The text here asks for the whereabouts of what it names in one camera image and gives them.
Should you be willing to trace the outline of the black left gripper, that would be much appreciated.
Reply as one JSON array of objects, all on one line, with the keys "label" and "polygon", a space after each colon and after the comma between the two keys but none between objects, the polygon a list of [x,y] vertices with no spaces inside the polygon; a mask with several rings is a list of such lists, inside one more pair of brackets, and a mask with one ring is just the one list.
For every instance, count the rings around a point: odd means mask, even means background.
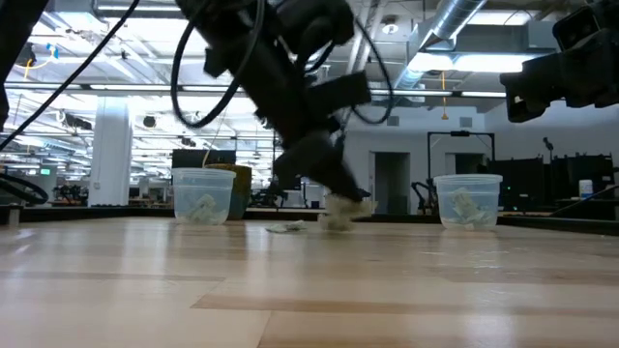
[{"label": "black left gripper", "polygon": [[[205,70],[233,75],[232,88],[241,87],[283,140],[283,146],[325,126],[326,114],[310,105],[304,79],[305,63],[323,45],[338,38],[332,23],[286,26],[264,23],[259,29],[244,23],[204,23],[202,37],[209,44]],[[316,141],[305,139],[284,151],[274,162],[280,187],[294,187],[303,174],[325,186],[331,194],[353,202],[363,200],[362,190],[343,154],[325,133]]]}]

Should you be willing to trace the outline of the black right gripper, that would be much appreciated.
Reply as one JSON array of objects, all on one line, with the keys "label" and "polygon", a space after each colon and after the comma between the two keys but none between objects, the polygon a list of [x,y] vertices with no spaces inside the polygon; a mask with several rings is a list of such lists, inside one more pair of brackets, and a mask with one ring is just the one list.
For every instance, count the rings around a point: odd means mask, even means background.
[{"label": "black right gripper", "polygon": [[542,116],[548,102],[564,98],[568,107],[609,107],[618,103],[618,32],[599,31],[564,52],[565,90],[559,53],[522,63],[520,72],[503,72],[509,121]]}]

